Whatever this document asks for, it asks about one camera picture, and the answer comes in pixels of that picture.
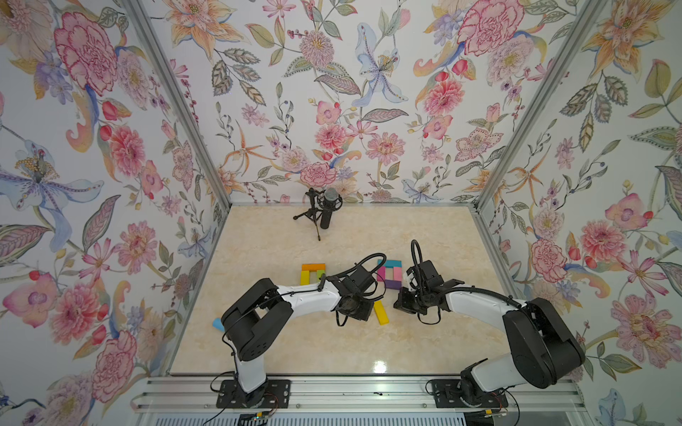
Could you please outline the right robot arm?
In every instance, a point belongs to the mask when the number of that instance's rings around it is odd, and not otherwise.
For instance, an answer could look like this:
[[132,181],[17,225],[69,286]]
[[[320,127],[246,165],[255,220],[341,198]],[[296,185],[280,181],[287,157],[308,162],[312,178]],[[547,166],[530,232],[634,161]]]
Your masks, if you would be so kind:
[[477,408],[488,399],[502,399],[513,386],[546,389],[584,365],[584,349],[546,299],[523,302],[461,280],[443,280],[429,260],[411,266],[405,278],[410,285],[401,289],[395,309],[418,317],[431,307],[462,314],[503,331],[509,345],[508,354],[465,368],[454,385],[435,385],[438,396],[451,394]]

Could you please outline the orange long block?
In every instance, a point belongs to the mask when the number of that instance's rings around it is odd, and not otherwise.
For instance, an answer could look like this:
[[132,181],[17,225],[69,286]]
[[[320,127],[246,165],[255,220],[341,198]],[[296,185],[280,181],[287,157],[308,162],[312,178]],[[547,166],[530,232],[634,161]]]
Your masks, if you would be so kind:
[[325,264],[303,264],[303,266],[301,266],[301,270],[307,272],[325,271],[326,266]]

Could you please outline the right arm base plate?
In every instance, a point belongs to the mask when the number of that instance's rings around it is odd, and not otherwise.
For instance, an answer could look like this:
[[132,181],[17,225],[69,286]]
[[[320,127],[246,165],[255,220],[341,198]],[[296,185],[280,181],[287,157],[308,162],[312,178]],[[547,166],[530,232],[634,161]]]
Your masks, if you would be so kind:
[[424,390],[437,408],[472,408],[502,410],[508,408],[506,396],[495,392],[483,392],[474,384],[460,379],[431,379]]

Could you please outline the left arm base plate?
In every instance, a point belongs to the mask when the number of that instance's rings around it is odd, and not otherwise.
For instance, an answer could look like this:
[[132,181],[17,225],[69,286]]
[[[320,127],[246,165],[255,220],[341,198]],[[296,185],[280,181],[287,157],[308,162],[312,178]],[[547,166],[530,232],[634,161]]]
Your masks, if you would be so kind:
[[290,380],[266,379],[265,383],[253,392],[245,392],[236,380],[224,380],[218,391],[216,408],[287,408],[290,397]]

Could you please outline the purple block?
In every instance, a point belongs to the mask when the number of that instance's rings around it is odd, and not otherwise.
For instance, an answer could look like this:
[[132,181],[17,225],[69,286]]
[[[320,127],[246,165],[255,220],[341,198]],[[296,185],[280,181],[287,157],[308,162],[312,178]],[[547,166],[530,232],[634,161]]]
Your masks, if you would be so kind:
[[398,280],[386,280],[385,287],[387,289],[400,290],[402,288],[402,283],[399,282]]

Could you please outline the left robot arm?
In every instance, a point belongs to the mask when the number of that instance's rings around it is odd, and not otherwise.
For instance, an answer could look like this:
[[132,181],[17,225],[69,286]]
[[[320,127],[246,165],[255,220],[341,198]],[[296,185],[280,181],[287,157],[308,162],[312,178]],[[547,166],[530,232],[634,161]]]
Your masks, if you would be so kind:
[[349,319],[367,321],[383,296],[380,279],[360,264],[304,286],[259,280],[220,319],[223,337],[233,349],[236,394],[246,405],[263,397],[265,353],[289,321],[318,312],[335,314],[340,327]]

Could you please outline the teal block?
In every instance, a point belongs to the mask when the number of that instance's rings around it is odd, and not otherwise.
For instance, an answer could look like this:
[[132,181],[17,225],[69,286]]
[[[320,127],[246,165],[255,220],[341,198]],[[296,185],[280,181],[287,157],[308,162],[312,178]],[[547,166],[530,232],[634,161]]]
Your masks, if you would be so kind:
[[402,268],[402,262],[399,260],[385,260],[385,262],[378,262],[380,268]]

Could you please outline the yellow short block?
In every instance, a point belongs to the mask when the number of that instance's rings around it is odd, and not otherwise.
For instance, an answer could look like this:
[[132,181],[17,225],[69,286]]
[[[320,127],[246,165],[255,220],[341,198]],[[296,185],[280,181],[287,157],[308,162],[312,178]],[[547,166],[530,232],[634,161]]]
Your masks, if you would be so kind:
[[300,273],[299,284],[301,286],[306,286],[306,285],[310,284],[310,273],[309,273],[309,271],[302,271]]

